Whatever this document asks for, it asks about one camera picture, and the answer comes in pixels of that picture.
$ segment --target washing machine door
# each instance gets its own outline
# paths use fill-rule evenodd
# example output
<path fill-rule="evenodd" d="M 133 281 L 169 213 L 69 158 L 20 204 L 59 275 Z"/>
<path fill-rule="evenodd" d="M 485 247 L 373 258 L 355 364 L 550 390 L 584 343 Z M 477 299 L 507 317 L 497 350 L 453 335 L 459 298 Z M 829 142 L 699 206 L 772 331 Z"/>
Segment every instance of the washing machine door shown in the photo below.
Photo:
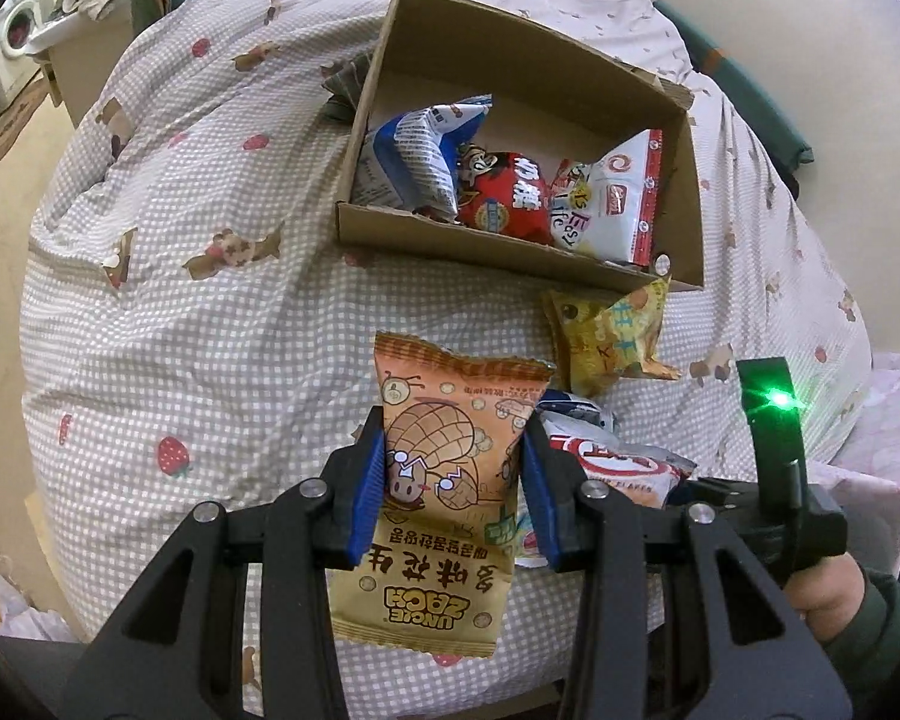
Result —
<path fill-rule="evenodd" d="M 0 30 L 0 48 L 7 59 L 24 55 L 26 41 L 42 25 L 36 0 L 21 0 L 7 12 Z"/>

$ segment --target orange snack package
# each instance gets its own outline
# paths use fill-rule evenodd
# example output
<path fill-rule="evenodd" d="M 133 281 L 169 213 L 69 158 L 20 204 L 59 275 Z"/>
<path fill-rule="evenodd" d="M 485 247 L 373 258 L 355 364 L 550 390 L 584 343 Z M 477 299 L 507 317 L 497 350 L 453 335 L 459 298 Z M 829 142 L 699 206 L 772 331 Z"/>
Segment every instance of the orange snack package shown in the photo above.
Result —
<path fill-rule="evenodd" d="M 378 333 L 386 491 L 373 543 L 330 583 L 334 633 L 488 658 L 514 576 L 517 447 L 553 373 Z"/>
<path fill-rule="evenodd" d="M 565 389 L 596 397 L 617 379 L 679 379 L 656 357 L 670 281 L 660 278 L 608 306 L 605 300 L 543 295 Z"/>

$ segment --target brown mat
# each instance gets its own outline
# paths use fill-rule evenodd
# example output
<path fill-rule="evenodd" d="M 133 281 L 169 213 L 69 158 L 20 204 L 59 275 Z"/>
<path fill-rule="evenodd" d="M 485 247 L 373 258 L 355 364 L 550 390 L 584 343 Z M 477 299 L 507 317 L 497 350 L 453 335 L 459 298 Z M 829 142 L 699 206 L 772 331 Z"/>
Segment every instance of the brown mat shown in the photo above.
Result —
<path fill-rule="evenodd" d="M 0 160 L 16 143 L 26 123 L 44 98 L 50 93 L 50 84 L 42 73 L 26 84 L 24 91 L 17 95 L 10 108 L 0 114 Z"/>

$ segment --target gingham fabric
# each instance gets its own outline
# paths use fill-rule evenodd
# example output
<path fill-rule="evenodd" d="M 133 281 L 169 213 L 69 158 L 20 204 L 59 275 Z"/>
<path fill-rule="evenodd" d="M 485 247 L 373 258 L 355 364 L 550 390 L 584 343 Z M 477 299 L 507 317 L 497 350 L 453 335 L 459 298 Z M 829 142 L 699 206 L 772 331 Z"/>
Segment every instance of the gingham fabric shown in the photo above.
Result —
<path fill-rule="evenodd" d="M 729 343 L 736 357 L 786 355 L 808 404 L 809 457 L 829 461 L 868 376 L 863 321 L 677 30 L 649 0 L 476 1 L 696 94 L 706 289 L 672 296 L 659 345 L 694 376 L 616 385 L 624 437 L 754 477 Z M 63 581 L 90 632 L 194 503 L 271 501 L 351 442 L 379 397 L 376 330 L 472 355 L 550 355 L 538 295 L 552 285 L 384 254 L 367 263 L 334 243 L 348 133 L 319 114 L 320 84 L 373 45 L 388 2 L 186 1 L 127 50 L 50 183 L 22 306 L 24 411 Z M 122 282 L 114 252 L 133 228 Z M 247 242 L 279 229 L 279 257 L 192 279 L 184 263 L 227 228 Z M 559 677 L 579 589 L 578 577 L 518 570 L 492 659 L 442 667 L 338 642 L 351 717 L 456 712 Z M 250 643 L 258 597 L 254 580 Z"/>

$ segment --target washing machine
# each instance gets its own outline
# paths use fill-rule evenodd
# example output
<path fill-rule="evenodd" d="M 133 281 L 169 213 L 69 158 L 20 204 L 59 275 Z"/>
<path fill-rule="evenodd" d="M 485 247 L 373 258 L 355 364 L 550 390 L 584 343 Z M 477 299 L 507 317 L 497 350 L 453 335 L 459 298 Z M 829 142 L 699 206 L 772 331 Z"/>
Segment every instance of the washing machine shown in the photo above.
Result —
<path fill-rule="evenodd" d="M 10 107 L 39 70 L 24 48 L 42 23 L 38 0 L 7 0 L 0 9 L 1 111 Z"/>

